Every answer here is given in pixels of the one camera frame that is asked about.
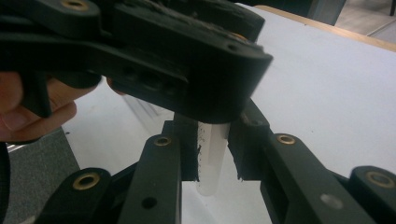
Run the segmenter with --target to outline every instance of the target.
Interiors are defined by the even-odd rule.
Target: gray carpet
[[[370,36],[396,44],[396,21],[382,27],[382,29],[374,32]]]
[[[66,177],[79,170],[64,131],[9,153],[11,192],[6,224],[32,223]]]

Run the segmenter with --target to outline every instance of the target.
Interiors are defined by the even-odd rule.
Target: finger
[[[23,96],[20,75],[16,72],[0,73],[0,114],[17,107]]]
[[[83,96],[88,92],[94,90],[94,88],[95,87],[88,89],[75,89],[63,84],[57,79],[49,80],[48,92],[51,110],[53,112],[57,111],[64,105],[70,104],[80,96]],[[1,115],[0,119],[4,122],[5,128],[7,128],[9,131],[15,132],[23,129],[24,127],[34,123],[41,118],[26,109],[25,107],[19,105],[14,110]]]
[[[24,142],[37,139],[59,128],[62,124],[73,118],[76,113],[76,104],[69,103],[59,108],[50,118],[40,119],[20,131],[0,132],[0,142]]]
[[[117,91],[113,89],[113,80],[111,78],[107,78],[107,85],[118,95],[125,95],[125,93],[121,92],[121,91]]]

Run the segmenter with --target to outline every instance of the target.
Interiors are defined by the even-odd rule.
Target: white table
[[[273,131],[298,136],[341,175],[359,165],[396,173],[396,54],[252,10],[266,19],[259,44],[275,58],[252,98]],[[81,168],[115,174],[138,160],[151,133],[121,97],[104,84],[77,104],[64,130]],[[182,203],[183,223],[271,223],[259,183],[236,179],[228,151],[218,192],[183,183]]]

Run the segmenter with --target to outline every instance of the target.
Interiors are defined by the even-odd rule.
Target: clear plastic tube
[[[229,124],[198,124],[198,175],[197,190],[204,196],[216,193],[219,175],[227,147]]]

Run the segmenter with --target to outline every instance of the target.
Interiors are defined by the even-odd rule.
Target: wooden edge
[[[255,6],[255,7],[258,9],[264,10],[264,11],[274,13],[278,16],[282,16],[282,17],[291,19],[293,21],[297,21],[297,22],[300,22],[300,23],[303,23],[303,24],[306,24],[306,25],[309,25],[312,27],[316,27],[320,30],[324,30],[327,32],[334,33],[336,35],[340,35],[340,36],[347,37],[347,38],[350,38],[353,40],[357,40],[357,41],[360,41],[365,44],[379,47],[381,49],[387,49],[387,50],[396,52],[396,44],[393,44],[393,43],[389,43],[389,42],[386,42],[386,41],[383,41],[380,39],[376,39],[376,38],[373,38],[373,37],[370,37],[367,35],[353,33],[348,30],[344,30],[344,29],[341,29],[341,28],[338,28],[335,26],[331,26],[331,25],[328,25],[323,22],[313,21],[308,18],[297,16],[297,15],[294,15],[289,12],[282,11],[282,10],[279,10],[279,9],[276,9],[273,7],[268,7],[268,6]]]

